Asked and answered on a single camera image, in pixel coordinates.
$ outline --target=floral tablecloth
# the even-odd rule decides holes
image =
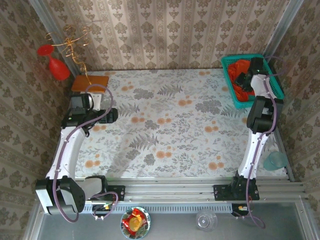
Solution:
[[[232,177],[248,140],[249,108],[235,109],[222,69],[91,72],[109,76],[118,120],[96,124],[81,146],[76,177]],[[107,109],[110,98],[102,98]],[[278,146],[273,135],[263,160]]]

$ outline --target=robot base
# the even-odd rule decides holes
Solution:
[[[214,199],[216,201],[245,201],[246,186],[247,179],[239,176],[238,171],[236,171],[230,184],[213,185]],[[249,181],[248,194],[252,200],[260,199],[255,178]]]
[[[118,201],[125,200],[125,193],[126,193],[126,186],[124,185],[108,185],[107,192],[115,192],[118,194]],[[90,201],[110,201],[114,200],[114,196],[112,194],[100,196],[100,197],[91,197],[89,198]]]

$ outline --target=wooden board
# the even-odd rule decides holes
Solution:
[[[109,81],[108,76],[88,76],[88,77],[92,84],[100,84],[102,86],[108,85],[108,81]],[[90,83],[86,75],[78,75],[74,80],[71,90],[73,92],[85,92],[89,85]],[[99,86],[93,86],[89,89],[89,92],[104,94],[106,90]]]

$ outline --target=plate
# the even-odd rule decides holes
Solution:
[[[132,211],[134,209],[139,209],[141,212],[144,213],[145,219],[146,219],[146,224],[144,226],[140,227],[135,235],[131,235],[129,233],[129,231],[126,229],[125,225],[122,223],[122,219],[127,219],[132,214]],[[128,239],[142,239],[149,232],[150,222],[151,222],[151,219],[150,219],[150,215],[147,212],[147,210],[145,210],[145,209],[143,209],[142,207],[139,207],[139,206],[131,207],[121,217],[121,221],[120,221],[121,232]]]

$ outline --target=green plastic basket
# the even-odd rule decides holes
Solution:
[[[225,81],[226,84],[228,85],[229,91],[231,93],[232,96],[232,100],[234,102],[234,106],[237,109],[244,109],[244,108],[251,108],[252,105],[254,104],[254,99],[251,101],[245,101],[245,102],[241,102],[238,101],[237,97],[236,97],[236,93],[235,90],[232,86],[231,80],[229,78],[228,75],[228,66],[230,64],[235,63],[236,61],[243,59],[243,60],[251,60],[252,58],[263,58],[263,69],[265,71],[267,71],[270,75],[273,74],[270,67],[268,66],[267,61],[264,59],[264,56],[261,54],[241,54],[241,55],[232,55],[232,56],[225,56],[221,59],[221,63],[222,63],[222,67],[223,67],[223,72],[224,72],[224,76],[225,76]],[[274,95],[278,98],[278,99],[284,99],[285,95],[282,92],[276,78],[274,76],[270,77],[270,86],[271,89],[274,93]]]

